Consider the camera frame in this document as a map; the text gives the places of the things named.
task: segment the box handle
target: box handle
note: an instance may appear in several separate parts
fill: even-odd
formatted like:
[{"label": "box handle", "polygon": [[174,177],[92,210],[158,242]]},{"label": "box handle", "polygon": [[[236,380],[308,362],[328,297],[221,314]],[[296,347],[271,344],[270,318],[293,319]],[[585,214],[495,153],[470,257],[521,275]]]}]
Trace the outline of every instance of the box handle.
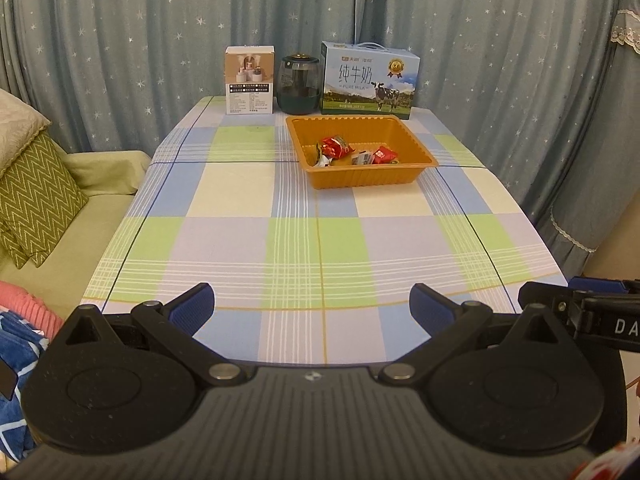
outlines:
[{"label": "box handle", "polygon": [[379,43],[373,43],[372,41],[365,41],[363,43],[357,44],[356,46],[363,46],[364,48],[370,48],[372,50],[387,50]]}]

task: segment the curtain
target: curtain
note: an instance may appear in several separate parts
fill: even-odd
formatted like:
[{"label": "curtain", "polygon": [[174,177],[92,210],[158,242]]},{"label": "curtain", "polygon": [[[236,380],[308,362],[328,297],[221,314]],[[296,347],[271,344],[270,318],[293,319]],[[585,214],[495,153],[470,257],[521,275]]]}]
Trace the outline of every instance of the curtain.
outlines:
[{"label": "curtain", "polygon": [[36,108],[68,151],[151,154],[200,97],[223,94],[229,45],[319,55],[353,41],[354,0],[15,0]]},{"label": "curtain", "polygon": [[614,56],[596,111],[538,226],[566,276],[582,272],[640,189],[640,0],[621,0],[610,40]]},{"label": "curtain", "polygon": [[617,0],[366,0],[361,41],[421,58],[430,108],[536,222],[604,74]]},{"label": "curtain", "polygon": [[0,88],[29,104],[15,40],[14,0],[0,0],[0,9]]}]

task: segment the gold medal badge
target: gold medal badge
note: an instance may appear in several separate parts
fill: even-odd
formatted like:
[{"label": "gold medal badge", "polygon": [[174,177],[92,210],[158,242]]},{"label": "gold medal badge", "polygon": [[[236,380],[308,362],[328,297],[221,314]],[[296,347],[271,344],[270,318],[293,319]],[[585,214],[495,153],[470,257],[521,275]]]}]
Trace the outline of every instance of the gold medal badge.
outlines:
[{"label": "gold medal badge", "polygon": [[389,62],[389,73],[386,75],[387,77],[396,76],[398,79],[402,77],[402,70],[404,70],[404,62],[402,59],[392,59]]}]

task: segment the orange basket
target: orange basket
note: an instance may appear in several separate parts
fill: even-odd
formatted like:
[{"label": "orange basket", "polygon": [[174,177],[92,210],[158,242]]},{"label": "orange basket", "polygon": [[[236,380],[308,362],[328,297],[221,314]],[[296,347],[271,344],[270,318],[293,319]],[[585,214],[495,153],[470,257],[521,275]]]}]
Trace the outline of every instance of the orange basket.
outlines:
[{"label": "orange basket", "polygon": [[[380,186],[413,182],[424,168],[438,163],[411,130],[395,116],[288,117],[287,126],[300,166],[316,189]],[[351,165],[351,154],[326,168],[314,168],[316,142],[341,136],[358,153],[385,146],[398,154],[398,164]]]}]

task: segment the table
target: table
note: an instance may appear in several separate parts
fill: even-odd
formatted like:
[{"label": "table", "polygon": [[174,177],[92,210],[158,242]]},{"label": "table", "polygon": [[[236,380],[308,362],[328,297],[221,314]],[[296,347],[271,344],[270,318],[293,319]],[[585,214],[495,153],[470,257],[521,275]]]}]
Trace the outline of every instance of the table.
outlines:
[{"label": "table", "polygon": [[85,292],[104,313],[216,294],[196,339],[229,359],[394,360],[430,336],[408,293],[519,312],[529,280],[566,284],[500,181],[428,110],[406,124],[438,159],[412,184],[314,190],[286,115],[202,99],[158,147]]}]

